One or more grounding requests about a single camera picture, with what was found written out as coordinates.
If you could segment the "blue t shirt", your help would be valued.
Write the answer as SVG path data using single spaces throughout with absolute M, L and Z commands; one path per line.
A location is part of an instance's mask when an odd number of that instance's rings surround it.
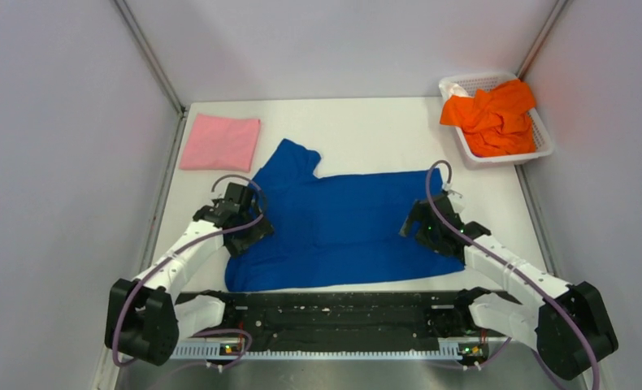
M 438 190 L 439 173 L 400 171 L 318 177 L 320 154 L 283 140 L 254 181 L 274 232 L 228 261 L 232 292 L 371 284 L 462 270 L 452 257 L 400 235 L 412 205 Z

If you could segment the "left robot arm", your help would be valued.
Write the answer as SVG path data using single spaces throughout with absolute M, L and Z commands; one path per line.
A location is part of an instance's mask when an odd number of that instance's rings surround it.
M 117 366 L 136 360 L 161 366 L 180 341 L 206 329 L 226 336 L 236 328 L 237 315 L 222 298 L 199 295 L 179 301 L 189 281 L 214 255 L 239 258 L 274 232 L 264 214 L 267 199 L 261 187 L 242 175 L 227 178 L 224 194 L 195 212 L 158 261 L 112 285 L 105 345 Z

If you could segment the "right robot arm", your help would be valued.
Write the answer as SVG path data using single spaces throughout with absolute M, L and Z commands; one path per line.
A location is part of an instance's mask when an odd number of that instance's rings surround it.
M 618 339 L 599 290 L 571 284 L 507 249 L 484 225 L 464 223 L 460 196 L 442 192 L 416 201 L 400 230 L 439 255 L 459 260 L 505 292 L 464 289 L 453 301 L 453 319 L 437 328 L 474 335 L 480 328 L 529 347 L 546 369 L 571 380 L 618 350 Z

